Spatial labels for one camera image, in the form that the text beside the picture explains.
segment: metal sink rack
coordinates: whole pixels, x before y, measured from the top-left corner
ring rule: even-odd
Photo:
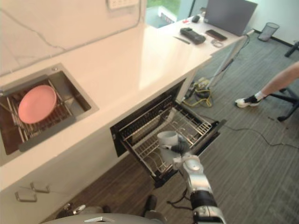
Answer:
[[[34,123],[34,124],[26,124],[22,122],[18,116],[18,108],[19,104],[21,102],[21,99],[25,96],[25,94],[35,86],[46,84],[51,86],[56,95],[57,95],[57,103],[53,110],[53,112],[44,120]],[[52,82],[49,79],[44,80],[42,83],[36,84],[32,86],[30,89],[25,91],[20,91],[18,93],[15,93],[11,96],[7,96],[7,104],[9,107],[9,110],[11,112],[11,116],[14,122],[14,125],[18,127],[18,131],[20,133],[20,137],[22,142],[26,142],[29,139],[38,136],[40,133],[45,131],[46,129],[54,126],[55,124],[61,122],[62,120],[72,116],[71,111],[68,109],[68,107],[65,105],[65,101],[62,100],[61,96],[57,92],[56,88],[52,84]]]
[[[176,131],[182,135],[192,149],[212,128],[212,125],[198,116],[200,121],[191,117],[179,105],[165,99],[154,109],[150,109],[138,117],[133,124],[122,128],[120,134],[127,148],[151,172],[153,177],[167,172],[172,165],[165,162],[161,156],[157,134],[162,131]]]

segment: window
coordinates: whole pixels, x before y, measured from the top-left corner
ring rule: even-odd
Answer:
[[[182,0],[148,0],[146,23],[156,28],[178,20]]]

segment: office chair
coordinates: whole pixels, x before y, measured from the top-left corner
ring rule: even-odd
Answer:
[[[288,87],[280,90],[280,92],[282,92],[282,93],[285,91],[288,91],[291,97],[278,95],[278,94],[270,94],[269,95],[269,96],[273,96],[273,97],[288,101],[293,104],[293,107],[291,108],[291,110],[288,112],[288,114],[286,116],[280,116],[277,118],[277,120],[279,120],[279,121],[284,121],[284,120],[288,119],[295,112],[295,110],[297,108],[299,108],[299,97]]]

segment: sink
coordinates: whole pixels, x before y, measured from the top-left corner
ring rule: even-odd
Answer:
[[[25,124],[18,117],[18,106],[25,94],[38,85],[51,86],[57,95],[54,111],[35,124]],[[5,164],[64,128],[97,111],[62,64],[31,74],[7,86],[0,92],[0,165]]]

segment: white cabinet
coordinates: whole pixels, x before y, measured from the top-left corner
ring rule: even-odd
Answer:
[[[117,158],[110,130],[95,132],[0,192],[0,223],[40,223],[121,158]],[[36,202],[17,201],[18,191],[24,198],[32,198],[22,192],[32,182],[38,189],[49,185],[50,193],[36,193]]]

